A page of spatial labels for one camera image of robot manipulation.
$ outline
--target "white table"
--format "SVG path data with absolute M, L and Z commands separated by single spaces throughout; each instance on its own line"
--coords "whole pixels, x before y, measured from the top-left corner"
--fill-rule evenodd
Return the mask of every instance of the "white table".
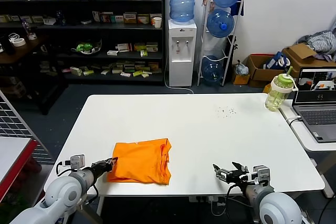
M 297 113 L 292 107 L 292 100 L 286 100 L 281 108 L 281 113 L 283 114 L 285 119 L 290 119 L 297 116 Z M 331 198 L 333 196 L 333 190 L 329 186 L 327 180 L 323 176 L 332 166 L 336 164 L 336 143 L 319 143 L 316 139 L 312 136 L 310 131 L 307 129 L 305 124 L 300 121 L 295 121 L 290 126 L 300 141 L 303 148 L 305 148 L 308 152 L 332 152 L 329 154 L 321 163 L 316 165 L 316 169 L 321 174 L 322 179 L 325 182 L 325 189 L 324 193 L 327 197 Z
M 36 143 L 30 138 L 0 137 L 0 202 L 35 146 Z
M 229 186 L 215 177 L 212 164 L 234 169 L 232 161 L 271 169 L 276 191 L 324 188 L 280 112 L 264 107 L 265 94 L 92 95 L 86 101 L 56 164 L 75 154 L 86 163 L 111 157 L 116 142 L 167 137 L 168 186 L 109 183 L 98 179 L 101 196 L 222 195 Z M 56 179 L 55 167 L 45 189 Z M 240 194 L 238 188 L 233 194 Z M 91 188 L 88 194 L 95 191 Z

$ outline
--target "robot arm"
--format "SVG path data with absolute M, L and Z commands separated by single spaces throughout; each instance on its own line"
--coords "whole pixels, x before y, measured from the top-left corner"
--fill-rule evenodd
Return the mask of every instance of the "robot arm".
M 55 224 L 65 212 L 75 212 L 82 196 L 103 173 L 113 169 L 117 159 L 98 161 L 91 167 L 55 179 L 48 187 L 45 197 L 35 207 L 21 212 L 11 224 Z
M 250 173 L 247 166 L 232 164 L 236 170 L 225 170 L 213 165 L 216 177 L 226 183 L 235 183 L 250 201 L 255 213 L 263 224 L 301 224 L 301 210 L 296 202 L 286 194 L 275 193 L 270 186 L 270 169 L 255 166 Z

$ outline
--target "folded orange cloth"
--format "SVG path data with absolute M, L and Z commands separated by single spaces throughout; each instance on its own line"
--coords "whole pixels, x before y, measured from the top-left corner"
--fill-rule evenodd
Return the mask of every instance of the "folded orange cloth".
M 108 173 L 108 182 L 138 182 L 168 185 L 171 174 L 167 167 L 168 138 L 137 142 L 116 143 L 113 157 L 118 161 Z

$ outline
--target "water bottle rack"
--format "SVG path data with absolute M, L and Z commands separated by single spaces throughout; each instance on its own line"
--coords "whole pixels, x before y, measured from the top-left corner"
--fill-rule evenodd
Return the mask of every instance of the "water bottle rack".
M 228 41 L 229 44 L 230 44 L 229 55 L 227 56 L 225 54 L 224 48 L 222 47 L 223 57 L 218 59 L 218 60 L 211 60 L 204 54 L 204 49 L 205 49 L 205 44 L 206 44 L 206 41 L 205 41 L 206 40 L 206 33 L 209 32 L 207 27 L 206 27 L 206 23 L 207 23 L 209 12 L 213 10 L 215 3 L 214 3 L 213 0 L 203 0 L 203 3 L 202 3 L 202 5 L 203 5 L 203 18 L 202 18 L 203 33 L 202 33 L 202 36 L 201 36 L 202 47 L 201 47 L 201 54 L 200 54 L 200 57 L 199 57 L 200 58 L 199 59 L 200 63 L 199 63 L 199 67 L 198 67 L 197 86 L 199 85 L 201 79 L 203 78 L 203 76 L 202 76 L 202 61 L 203 61 L 203 58 L 207 58 L 210 61 L 223 61 L 223 62 L 224 62 L 224 59 L 227 59 L 226 60 L 226 65 L 223 66 L 223 67 L 225 67 L 225 70 L 224 70 L 223 80 L 222 80 L 222 83 L 221 83 L 221 86 L 224 86 L 227 70 L 228 70 L 228 67 L 229 67 L 229 64 L 230 64 L 230 57 L 232 55 L 232 51 L 235 49 L 234 45 L 235 45 L 235 40 L 237 38 L 236 28 L 237 28 L 238 23 L 239 23 L 239 18 L 241 17 L 241 11 L 242 11 L 242 8 L 243 8 L 244 0 L 238 1 L 238 3 L 240 3 L 240 6 L 239 6 L 239 12 L 238 12 L 237 18 L 235 19 L 235 26 L 234 26 L 233 31 L 229 34 L 229 36 L 232 35 L 232 40 L 230 40 L 228 38 L 228 36 L 226 37 L 226 41 Z

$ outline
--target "laptop screen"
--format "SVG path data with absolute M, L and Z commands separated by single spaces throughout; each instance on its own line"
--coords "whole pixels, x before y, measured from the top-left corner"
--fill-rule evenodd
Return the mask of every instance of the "laptop screen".
M 336 102 L 336 68 L 302 68 L 297 86 L 296 104 Z

